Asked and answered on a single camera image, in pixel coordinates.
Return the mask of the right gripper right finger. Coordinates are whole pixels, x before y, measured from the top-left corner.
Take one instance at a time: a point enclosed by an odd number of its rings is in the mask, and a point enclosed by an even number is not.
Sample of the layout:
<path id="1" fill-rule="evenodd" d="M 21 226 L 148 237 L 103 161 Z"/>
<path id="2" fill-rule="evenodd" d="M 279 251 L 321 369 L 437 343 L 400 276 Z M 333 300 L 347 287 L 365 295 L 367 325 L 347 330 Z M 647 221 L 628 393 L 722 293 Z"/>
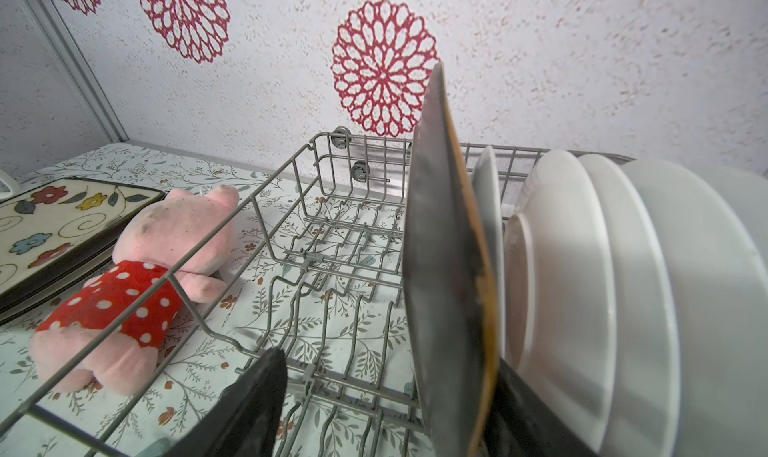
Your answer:
<path id="1" fill-rule="evenodd" d="M 596 456 L 503 360 L 484 443 L 489 456 Z"/>

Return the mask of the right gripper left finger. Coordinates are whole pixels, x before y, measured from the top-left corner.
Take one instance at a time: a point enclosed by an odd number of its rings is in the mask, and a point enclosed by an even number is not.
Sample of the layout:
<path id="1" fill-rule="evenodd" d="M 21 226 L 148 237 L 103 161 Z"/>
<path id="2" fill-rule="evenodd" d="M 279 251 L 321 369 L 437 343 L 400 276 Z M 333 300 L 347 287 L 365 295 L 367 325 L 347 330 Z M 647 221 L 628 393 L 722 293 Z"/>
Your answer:
<path id="1" fill-rule="evenodd" d="M 287 388 L 285 353 L 269 349 L 169 456 L 270 456 Z"/>

